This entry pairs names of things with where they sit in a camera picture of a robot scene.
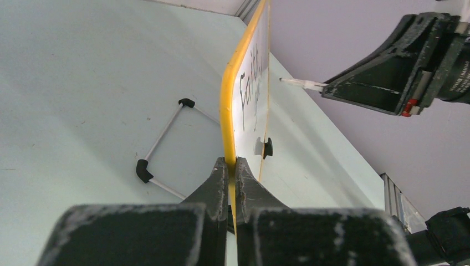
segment white rod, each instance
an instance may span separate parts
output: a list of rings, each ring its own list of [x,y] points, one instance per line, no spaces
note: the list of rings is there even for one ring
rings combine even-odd
[[[214,121],[215,123],[217,123],[217,125],[220,125],[220,122],[219,120],[215,119],[214,117],[212,117],[211,115],[209,115],[208,113],[204,112],[203,110],[201,110],[200,108],[198,108],[197,106],[194,106],[194,108],[196,110],[198,110],[200,113],[202,113],[203,115],[207,116],[208,118],[210,118],[212,121]]]
[[[328,85],[325,83],[314,82],[310,80],[301,80],[301,79],[286,79],[280,78],[280,81],[286,82],[291,85],[299,86],[307,90],[323,91],[323,87]]]
[[[178,191],[174,190],[173,188],[163,184],[162,182],[158,181],[156,178],[152,178],[151,180],[149,180],[150,182],[156,184],[157,186],[163,188],[164,190],[168,191],[169,193],[175,195],[176,197],[182,199],[182,200],[185,200],[186,199],[186,196],[179,193]]]
[[[166,131],[168,130],[168,127],[170,127],[171,123],[173,122],[173,120],[175,119],[176,115],[181,111],[181,108],[183,108],[183,104],[179,104],[178,105],[178,109],[175,111],[175,113],[173,114],[173,116],[171,117],[170,121],[168,122],[168,124],[166,124],[165,128],[163,129],[163,132],[160,134],[160,136],[158,137],[158,139],[155,141],[154,145],[152,146],[152,148],[150,148],[150,151],[149,153],[147,153],[147,156],[145,156],[145,160],[148,161],[149,160],[149,157],[150,155],[152,154],[152,152],[154,151],[154,149],[157,147],[157,144],[160,142],[161,138],[164,136],[164,134],[166,133]]]

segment black plastic bracket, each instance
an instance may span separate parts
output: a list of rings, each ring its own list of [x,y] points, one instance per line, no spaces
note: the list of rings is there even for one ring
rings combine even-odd
[[[182,104],[183,107],[188,106],[189,108],[193,108],[196,103],[191,99],[183,98],[178,101],[178,104]]]
[[[266,159],[267,156],[273,156],[273,141],[270,137],[268,138],[268,142],[264,144],[263,159]]]
[[[139,159],[137,161],[137,166],[135,167],[135,172],[137,176],[142,180],[144,183],[148,183],[154,176],[147,170],[147,166],[149,162],[144,159]]]

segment whiteboard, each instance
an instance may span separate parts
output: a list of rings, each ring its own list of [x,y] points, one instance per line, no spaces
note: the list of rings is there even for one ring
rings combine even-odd
[[[269,8],[262,1],[250,21],[221,86],[221,128],[229,168],[247,159],[260,179],[269,110]]]

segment yellow whiteboard edge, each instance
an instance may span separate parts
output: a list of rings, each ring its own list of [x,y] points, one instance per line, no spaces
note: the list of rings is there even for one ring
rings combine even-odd
[[[233,135],[233,121],[232,121],[232,96],[233,84],[235,78],[242,65],[243,57],[248,50],[249,43],[253,38],[254,30],[263,13],[263,9],[270,0],[262,0],[258,5],[250,23],[243,33],[242,39],[237,45],[232,59],[228,62],[225,72],[222,77],[221,85],[221,98],[220,98],[220,122],[222,131],[222,143],[225,155],[225,162],[229,170],[229,185],[228,191],[230,200],[232,202],[232,218],[235,236],[237,235],[237,221],[236,221],[236,204],[235,204],[235,164],[237,162],[237,155],[235,153],[235,137]]]

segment black cylinder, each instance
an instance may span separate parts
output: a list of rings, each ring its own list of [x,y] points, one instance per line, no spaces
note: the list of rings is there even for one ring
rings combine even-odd
[[[470,104],[470,43],[462,48],[437,98]]]
[[[446,262],[432,245],[427,230],[409,234],[406,236],[406,240],[419,266]]]

